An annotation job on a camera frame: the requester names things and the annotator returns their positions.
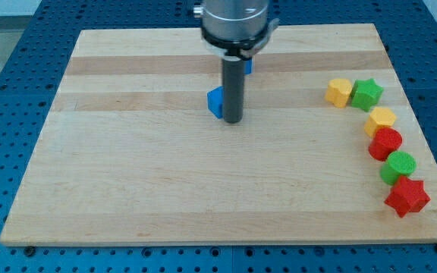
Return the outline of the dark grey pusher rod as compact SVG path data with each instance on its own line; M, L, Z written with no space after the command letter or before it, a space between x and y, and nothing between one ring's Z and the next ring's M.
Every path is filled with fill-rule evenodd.
M245 61L222 61L222 116L230 124L243 117L244 68Z

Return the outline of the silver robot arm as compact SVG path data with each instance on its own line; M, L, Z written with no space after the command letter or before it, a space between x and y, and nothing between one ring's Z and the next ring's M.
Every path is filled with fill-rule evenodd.
M271 39L279 19L268 0L202 0L193 6L206 48L222 60L222 118L242 120L246 66Z

